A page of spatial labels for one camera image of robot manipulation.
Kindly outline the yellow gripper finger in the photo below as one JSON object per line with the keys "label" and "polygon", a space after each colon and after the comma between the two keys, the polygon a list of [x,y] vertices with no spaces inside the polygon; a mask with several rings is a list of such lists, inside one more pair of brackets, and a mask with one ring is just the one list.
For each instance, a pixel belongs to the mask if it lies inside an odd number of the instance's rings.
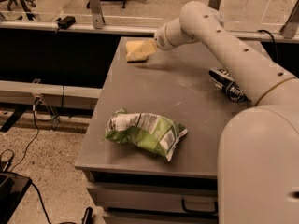
{"label": "yellow gripper finger", "polygon": [[147,58],[157,51],[157,45],[153,39],[142,40],[142,45],[136,49],[136,51],[140,51]]}

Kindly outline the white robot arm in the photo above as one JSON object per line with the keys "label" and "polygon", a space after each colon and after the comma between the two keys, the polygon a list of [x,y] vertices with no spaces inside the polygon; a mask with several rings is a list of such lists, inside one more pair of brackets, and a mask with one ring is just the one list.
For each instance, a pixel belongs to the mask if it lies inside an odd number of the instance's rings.
{"label": "white robot arm", "polygon": [[224,29],[221,14],[197,1],[152,39],[126,47],[130,61],[201,42],[249,99],[221,134],[220,224],[299,224],[299,79]]}

